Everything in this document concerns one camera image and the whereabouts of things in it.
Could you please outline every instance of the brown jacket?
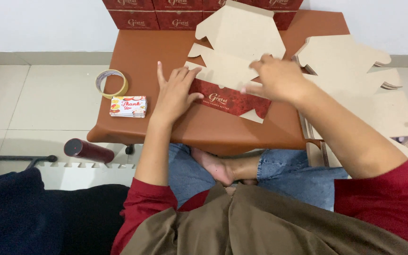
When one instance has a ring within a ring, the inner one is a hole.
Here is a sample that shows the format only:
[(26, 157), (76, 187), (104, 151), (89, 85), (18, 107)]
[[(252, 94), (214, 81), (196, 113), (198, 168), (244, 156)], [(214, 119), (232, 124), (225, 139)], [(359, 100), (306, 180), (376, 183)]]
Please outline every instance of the brown jacket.
[(408, 242), (370, 223), (239, 184), (217, 183), (203, 206), (145, 220), (122, 255), (403, 255)]

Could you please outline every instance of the stack of thank you cards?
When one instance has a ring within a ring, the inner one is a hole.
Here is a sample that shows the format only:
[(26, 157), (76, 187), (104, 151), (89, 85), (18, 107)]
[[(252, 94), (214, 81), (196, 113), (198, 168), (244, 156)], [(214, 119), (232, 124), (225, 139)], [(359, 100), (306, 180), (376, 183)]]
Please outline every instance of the stack of thank you cards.
[(146, 110), (145, 96), (113, 97), (111, 99), (110, 115), (113, 117), (144, 118)]

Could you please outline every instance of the person's left hand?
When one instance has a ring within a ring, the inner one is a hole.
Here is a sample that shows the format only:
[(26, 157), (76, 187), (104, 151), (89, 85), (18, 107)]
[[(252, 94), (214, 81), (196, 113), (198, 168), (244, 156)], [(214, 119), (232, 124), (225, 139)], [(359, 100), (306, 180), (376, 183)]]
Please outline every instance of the person's left hand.
[(188, 67), (176, 68), (171, 72), (168, 81), (163, 76), (163, 67), (158, 62), (157, 76), (160, 85), (157, 104), (151, 119), (161, 120), (166, 124), (173, 124), (185, 111), (191, 103), (198, 98), (204, 98), (201, 93), (192, 93), (188, 95), (190, 85), (201, 68), (188, 70)]

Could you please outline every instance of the red printed box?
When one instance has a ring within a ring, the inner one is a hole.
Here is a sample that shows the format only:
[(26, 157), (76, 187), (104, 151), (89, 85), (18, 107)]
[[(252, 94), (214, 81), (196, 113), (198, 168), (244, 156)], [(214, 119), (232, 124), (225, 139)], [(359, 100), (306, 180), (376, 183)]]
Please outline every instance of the red printed box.
[(298, 10), (303, 0), (255, 0), (255, 6), (268, 10)]
[(275, 21), (278, 30), (287, 30), (292, 20), (294, 19), (296, 11), (273, 11), (273, 20)]
[(155, 11), (160, 30), (196, 30), (202, 11)]
[(109, 10), (120, 30), (160, 30), (155, 11)]
[(257, 117), (249, 117), (247, 115), (243, 118), (250, 119), (259, 123), (258, 118), (264, 119), (267, 115), (270, 104), (269, 99), (242, 94), (238, 90), (228, 89), (226, 87), (220, 89), (217, 84), (206, 82), (200, 79), (194, 79), (188, 94), (199, 92), (204, 95), (203, 99), (198, 99), (195, 102), (230, 113), (236, 116), (241, 116), (251, 110), (255, 110)]
[(107, 9), (154, 10), (152, 0), (103, 0)]
[(203, 11), (203, 21), (214, 13), (215, 13), (214, 11)]
[[(240, 2), (247, 5), (254, 5), (254, 0), (235, 0), (235, 2)], [(226, 0), (203, 0), (203, 10), (204, 11), (217, 11), (226, 3)]]
[(203, 0), (153, 0), (155, 10), (203, 10)]

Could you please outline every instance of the hand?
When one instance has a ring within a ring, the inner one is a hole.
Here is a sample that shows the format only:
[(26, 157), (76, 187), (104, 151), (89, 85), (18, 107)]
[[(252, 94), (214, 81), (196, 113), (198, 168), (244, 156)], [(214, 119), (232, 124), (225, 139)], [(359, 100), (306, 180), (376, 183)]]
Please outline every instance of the hand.
[(274, 59), (271, 55), (264, 54), (260, 61), (253, 61), (250, 68), (258, 72), (263, 85), (247, 85), (241, 89), (242, 93), (258, 94), (273, 101), (293, 102), (315, 86), (303, 77), (295, 62)]
[(193, 101), (198, 98), (204, 98), (204, 95), (201, 93), (188, 95), (190, 85), (200, 71), (201, 68), (195, 68), (190, 71), (188, 66), (176, 68), (171, 72), (169, 80), (166, 81), (163, 76), (162, 64), (159, 61), (157, 76), (160, 93), (158, 94), (157, 104), (151, 119), (160, 119), (163, 123), (172, 125), (185, 113)]

